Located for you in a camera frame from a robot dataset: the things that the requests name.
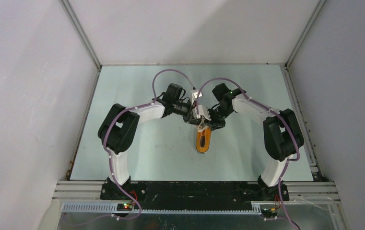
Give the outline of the orange canvas sneaker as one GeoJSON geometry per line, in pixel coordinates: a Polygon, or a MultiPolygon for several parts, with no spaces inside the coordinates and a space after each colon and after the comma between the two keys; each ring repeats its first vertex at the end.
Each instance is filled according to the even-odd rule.
{"type": "Polygon", "coordinates": [[[205,154],[210,147],[212,131],[210,128],[206,128],[201,132],[197,132],[196,141],[195,141],[195,149],[199,154],[205,154]]]}

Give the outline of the white shoelace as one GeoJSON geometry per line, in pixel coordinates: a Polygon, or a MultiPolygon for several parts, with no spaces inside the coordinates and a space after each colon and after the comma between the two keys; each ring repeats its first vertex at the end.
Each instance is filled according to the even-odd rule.
{"type": "Polygon", "coordinates": [[[196,125],[196,129],[197,129],[198,133],[201,133],[204,130],[209,128],[208,125],[205,124],[205,121],[206,121],[205,117],[202,116],[201,119],[200,119],[200,123],[198,125],[196,125]]]}

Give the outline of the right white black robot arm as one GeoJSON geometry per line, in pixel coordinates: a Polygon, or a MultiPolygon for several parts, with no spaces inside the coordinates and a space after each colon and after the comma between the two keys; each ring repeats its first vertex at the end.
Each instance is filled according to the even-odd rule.
{"type": "Polygon", "coordinates": [[[224,83],[215,86],[212,93],[219,103],[208,110],[212,131],[223,128],[225,119],[233,112],[248,115],[262,124],[264,146],[270,158],[258,179],[258,195],[263,200],[271,200],[277,194],[276,186],[288,162],[299,160],[299,149],[305,142],[295,113],[291,109],[269,107],[245,96],[239,88],[229,89],[224,83]]]}

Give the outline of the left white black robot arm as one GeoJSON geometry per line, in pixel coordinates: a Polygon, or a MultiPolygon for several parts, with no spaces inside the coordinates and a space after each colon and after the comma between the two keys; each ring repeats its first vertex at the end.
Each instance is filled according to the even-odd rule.
{"type": "Polygon", "coordinates": [[[189,117],[195,101],[202,96],[202,93],[194,88],[186,100],[184,98],[186,92],[181,86],[171,83],[165,92],[155,95],[149,103],[129,108],[116,103],[109,110],[97,135],[108,153],[110,169],[108,177],[115,183],[112,194],[118,199],[126,199],[130,195],[130,186],[127,184],[130,173],[126,151],[133,143],[138,125],[171,114],[189,117]]]}

